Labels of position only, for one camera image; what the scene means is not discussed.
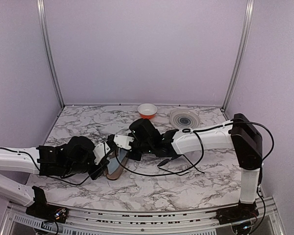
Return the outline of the brown fabric case red stripe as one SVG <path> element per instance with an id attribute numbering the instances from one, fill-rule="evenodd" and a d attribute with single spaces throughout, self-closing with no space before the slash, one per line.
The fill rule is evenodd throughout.
<path id="1" fill-rule="evenodd" d="M 111 153 L 107 160 L 109 161 L 106 170 L 103 172 L 103 175 L 108 180 L 117 180 L 121 176 L 123 172 L 123 167 L 120 166 L 117 159 L 122 165 L 126 165 L 128 158 L 127 158 L 127 152 L 123 149 L 117 149 L 116 152 Z"/>

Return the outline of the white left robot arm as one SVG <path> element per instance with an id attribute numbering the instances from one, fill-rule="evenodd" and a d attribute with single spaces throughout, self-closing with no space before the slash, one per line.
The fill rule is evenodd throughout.
<path id="1" fill-rule="evenodd" d="M 0 147 L 0 171 L 25 172 L 65 181 L 76 174 L 87 173 L 96 179 L 106 168 L 110 146 L 101 142 L 97 145 L 87 137 L 72 137 L 61 146 L 31 148 Z M 0 174 L 0 195 L 25 207 L 31 205 L 42 218 L 52 214 L 52 207 L 38 199 L 39 191 L 18 183 Z"/>

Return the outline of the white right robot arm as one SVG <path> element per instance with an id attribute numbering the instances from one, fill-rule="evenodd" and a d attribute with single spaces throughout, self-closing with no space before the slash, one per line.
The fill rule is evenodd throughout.
<path id="1" fill-rule="evenodd" d="M 243 114 L 222 124 L 195 130 L 169 130 L 161 134 L 149 119 L 138 119 L 129 126 L 134 138 L 128 157 L 139 161 L 143 154 L 159 158 L 178 158 L 186 153 L 210 149 L 233 148 L 241 168 L 240 203 L 233 208 L 237 219 L 252 211 L 256 199 L 263 161 L 262 136 Z"/>

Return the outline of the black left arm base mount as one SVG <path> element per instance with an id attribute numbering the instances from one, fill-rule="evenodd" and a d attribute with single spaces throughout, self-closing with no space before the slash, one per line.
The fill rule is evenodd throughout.
<path id="1" fill-rule="evenodd" d="M 34 191 L 34 203 L 26 208 L 25 213 L 40 219 L 64 224 L 67 220 L 69 209 L 49 204 L 41 188 L 33 186 L 32 189 Z"/>

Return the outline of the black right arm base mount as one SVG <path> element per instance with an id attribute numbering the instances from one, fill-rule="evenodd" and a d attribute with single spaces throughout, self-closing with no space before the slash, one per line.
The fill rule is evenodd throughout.
<path id="1" fill-rule="evenodd" d="M 258 215 L 259 212 L 255 202 L 246 204 L 239 201 L 236 206 L 216 210 L 216 219 L 220 225 L 251 219 Z"/>

